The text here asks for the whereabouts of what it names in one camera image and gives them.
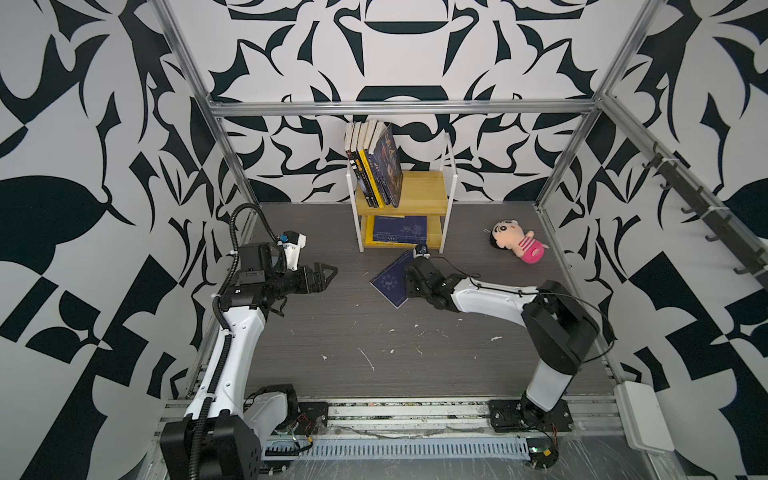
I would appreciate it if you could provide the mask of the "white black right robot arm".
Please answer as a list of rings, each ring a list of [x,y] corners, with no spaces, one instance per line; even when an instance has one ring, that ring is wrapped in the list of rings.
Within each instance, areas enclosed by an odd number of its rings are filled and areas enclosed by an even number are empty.
[[[589,313],[596,307],[572,295],[562,284],[539,287],[497,285],[465,273],[444,275],[433,262],[419,257],[405,269],[406,294],[422,298],[438,310],[476,313],[524,327],[539,360],[522,397],[538,414],[553,411],[568,386],[590,362],[599,325]]]

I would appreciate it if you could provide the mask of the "black deer antler book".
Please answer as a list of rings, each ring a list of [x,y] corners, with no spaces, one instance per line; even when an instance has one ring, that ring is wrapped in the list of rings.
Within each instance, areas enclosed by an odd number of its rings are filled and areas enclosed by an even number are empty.
[[[356,165],[357,176],[359,177],[359,180],[361,182],[361,189],[363,191],[363,195],[366,199],[367,205],[373,208],[373,207],[377,207],[378,204],[376,202],[371,186],[369,184],[368,175],[365,171],[364,165],[362,163],[362,160],[359,154],[359,149],[358,149],[359,135],[361,133],[361,128],[363,126],[364,126],[363,122],[355,122],[353,124],[353,132],[351,136],[351,148],[352,148],[353,160]]]

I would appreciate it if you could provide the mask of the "purple old man book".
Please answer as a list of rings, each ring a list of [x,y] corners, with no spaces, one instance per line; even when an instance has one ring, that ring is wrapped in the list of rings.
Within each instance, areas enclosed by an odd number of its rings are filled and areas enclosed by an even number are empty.
[[[403,172],[400,165],[398,148],[395,144],[391,126],[379,121],[379,128],[382,130],[382,135],[378,140],[376,149],[391,198],[389,206],[398,208],[400,206],[403,183]]]
[[[377,190],[381,197],[379,204],[381,206],[387,206],[391,204],[391,198],[376,149],[378,140],[382,135],[382,130],[379,128],[378,120],[369,120],[366,122],[366,125],[367,130],[363,140],[363,147],[366,153],[369,168],[371,169]]]

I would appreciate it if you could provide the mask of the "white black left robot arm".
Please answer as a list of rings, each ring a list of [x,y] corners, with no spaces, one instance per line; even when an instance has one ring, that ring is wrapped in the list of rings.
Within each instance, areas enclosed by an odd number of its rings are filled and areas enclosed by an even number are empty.
[[[233,244],[232,264],[212,297],[219,330],[210,363],[182,419],[166,424],[160,436],[172,479],[257,478],[264,442],[301,414],[290,384],[263,387],[246,400],[251,361],[270,315],[281,316],[292,294],[325,291],[338,270],[300,265],[305,235],[264,229],[265,242]]]

